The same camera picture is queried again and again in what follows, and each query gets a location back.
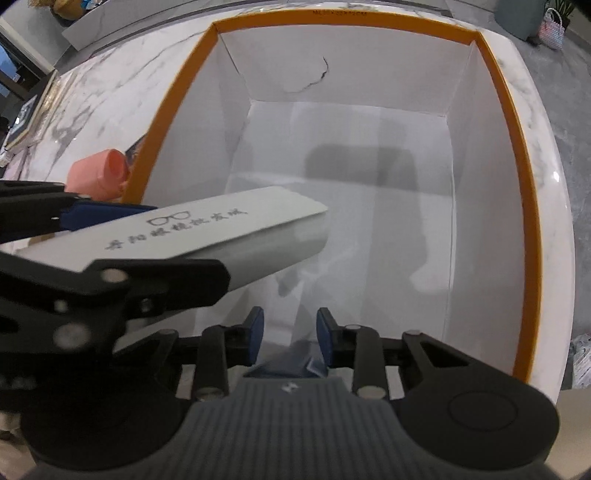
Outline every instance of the pink cup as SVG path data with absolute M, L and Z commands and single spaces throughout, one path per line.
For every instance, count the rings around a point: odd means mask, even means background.
M 125 154 L 103 150 L 71 166 L 66 191 L 90 195 L 93 200 L 113 200 L 123 193 L 128 175 Z

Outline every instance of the white marble countertop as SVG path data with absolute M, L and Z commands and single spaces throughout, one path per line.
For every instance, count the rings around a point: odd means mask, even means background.
M 245 12 L 290 8 L 359 8 L 454 19 L 375 4 L 281 4 L 215 12 L 169 24 L 98 54 L 76 74 L 44 138 L 25 156 L 21 180 L 65 181 L 78 159 L 106 148 L 125 151 L 144 135 L 178 69 L 210 23 Z M 502 69 L 527 142 L 537 188 L 543 249 L 541 323 L 530 383 L 556 400 L 574 305 L 574 242 L 569 198 L 554 135 L 534 82 L 507 38 L 483 34 Z

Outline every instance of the metal bolt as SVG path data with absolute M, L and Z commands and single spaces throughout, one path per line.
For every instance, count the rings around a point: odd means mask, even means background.
M 53 302 L 53 309 L 56 311 L 56 313 L 66 313 L 68 310 L 70 310 L 70 307 L 67 301 L 56 300 Z
M 100 277 L 108 283 L 120 283 L 129 278 L 127 273 L 118 268 L 107 268 L 100 273 Z
M 382 387 L 365 385 L 357 390 L 357 396 L 365 400 L 381 400 L 386 396 L 386 391 Z
M 285 392 L 285 393 L 293 393 L 295 392 L 297 389 L 299 388 L 298 384 L 293 383 L 293 382 L 287 382 L 286 384 L 283 384 L 281 386 L 281 389 Z
M 141 299 L 139 301 L 139 310 L 141 313 L 149 313 L 154 308 L 154 302 L 150 299 Z
M 90 342 L 90 329 L 83 323 L 66 323 L 53 332 L 53 343 L 62 350 L 78 350 Z
M 217 387 L 202 387 L 197 390 L 195 396 L 199 401 L 219 400 L 223 398 L 223 391 Z

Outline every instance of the black scribble mark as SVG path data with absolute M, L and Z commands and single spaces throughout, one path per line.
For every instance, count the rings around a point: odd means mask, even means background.
M 173 230 L 176 230 L 176 231 L 178 232 L 178 231 L 180 231 L 180 230 L 188 230 L 188 229 L 190 229 L 190 228 L 192 228 L 192 227 L 191 227 L 191 225 L 187 225 L 187 224 L 186 224 L 186 223 L 184 223 L 184 222 L 179 222 L 179 223 L 175 223 L 175 224 L 174 224 L 172 227 L 170 227 L 170 228 L 171 228 L 171 229 L 173 229 Z
M 237 208 L 234 208 L 232 210 L 228 210 L 228 215 L 231 217 L 235 215 L 248 215 L 248 212 L 241 212 Z
M 105 250 L 116 250 L 118 248 L 123 248 L 123 242 L 120 240 L 111 240 L 108 247 L 105 247 Z
M 191 223 L 191 225 L 199 226 L 204 223 L 209 223 L 209 220 L 206 220 L 205 218 L 195 218 L 195 219 L 191 220 L 190 223 Z
M 142 233 L 140 235 L 137 236 L 130 236 L 127 240 L 129 241 L 130 244 L 134 244 L 136 242 L 139 242 L 141 240 L 147 240 L 148 238 Z
M 167 233 L 170 233 L 168 230 L 164 230 L 164 228 L 160 227 L 157 228 L 156 230 L 152 230 L 150 232 L 150 235 L 152 236 L 163 236 L 166 235 Z
M 324 60 L 324 63 L 326 65 L 326 70 L 322 72 L 322 75 L 320 75 L 320 78 L 318 80 L 316 80 L 315 82 L 309 83 L 304 88 L 302 88 L 302 90 L 298 90 L 296 92 L 287 92 L 287 93 L 305 92 L 308 88 L 313 87 L 314 85 L 318 85 L 322 80 L 324 80 L 324 77 L 326 77 L 326 74 L 330 71 L 330 69 L 329 69 L 329 63 L 326 61 L 326 58 L 322 57 L 322 60 Z

